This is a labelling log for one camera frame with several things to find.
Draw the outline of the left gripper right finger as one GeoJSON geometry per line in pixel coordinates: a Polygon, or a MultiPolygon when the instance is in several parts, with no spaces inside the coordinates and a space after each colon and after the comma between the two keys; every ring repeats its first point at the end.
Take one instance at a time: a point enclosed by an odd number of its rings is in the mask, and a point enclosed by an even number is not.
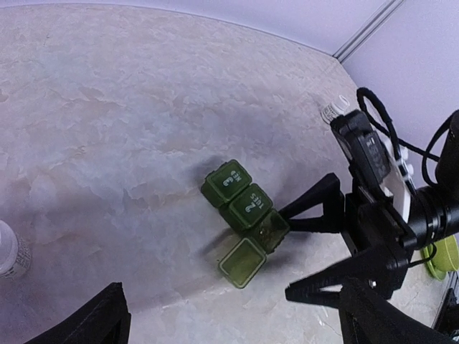
{"type": "Polygon", "coordinates": [[[350,278],[339,293],[344,343],[452,343],[448,336],[407,316],[359,280],[350,278]]]}

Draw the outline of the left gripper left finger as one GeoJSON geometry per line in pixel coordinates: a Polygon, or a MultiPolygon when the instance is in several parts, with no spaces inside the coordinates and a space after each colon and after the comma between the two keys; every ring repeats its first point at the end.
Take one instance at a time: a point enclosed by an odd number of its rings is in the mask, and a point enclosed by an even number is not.
{"type": "Polygon", "coordinates": [[[30,343],[127,343],[131,328],[123,284],[112,282],[30,343]]]}

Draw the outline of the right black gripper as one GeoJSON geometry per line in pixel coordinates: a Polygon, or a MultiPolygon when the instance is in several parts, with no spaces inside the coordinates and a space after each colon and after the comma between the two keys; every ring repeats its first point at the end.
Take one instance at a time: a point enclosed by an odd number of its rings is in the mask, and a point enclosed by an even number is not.
{"type": "Polygon", "coordinates": [[[334,173],[326,174],[296,200],[279,210],[291,231],[342,233],[351,257],[288,285],[290,302],[339,307],[339,293],[324,287],[357,279],[386,300],[401,288],[413,255],[400,243],[406,231],[387,209],[359,183],[345,196],[334,173]]]}

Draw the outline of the green weekly pill organizer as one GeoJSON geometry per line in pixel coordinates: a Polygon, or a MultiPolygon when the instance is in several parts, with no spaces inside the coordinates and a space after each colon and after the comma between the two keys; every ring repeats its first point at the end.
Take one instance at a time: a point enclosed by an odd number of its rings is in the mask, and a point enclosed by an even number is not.
{"type": "Polygon", "coordinates": [[[210,172],[200,191],[240,236],[219,262],[219,270],[234,287],[243,289],[284,240],[290,226],[235,159],[210,172]]]}

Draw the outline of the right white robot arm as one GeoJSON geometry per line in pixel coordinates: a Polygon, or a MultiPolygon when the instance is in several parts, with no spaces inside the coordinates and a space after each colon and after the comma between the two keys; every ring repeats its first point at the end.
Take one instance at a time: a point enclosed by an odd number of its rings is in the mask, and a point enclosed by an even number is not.
{"type": "Polygon", "coordinates": [[[415,251],[458,232],[458,114],[436,132],[445,136],[436,179],[412,194],[407,218],[396,211],[393,196],[376,188],[377,168],[388,172],[389,162],[370,156],[366,143],[375,133],[365,114],[355,110],[335,119],[332,131],[349,162],[351,193],[343,194],[338,177],[329,173],[280,214],[293,231],[340,234],[351,256],[291,283],[285,297],[336,307],[339,295],[332,287],[355,278],[388,300],[417,265],[415,251]]]}

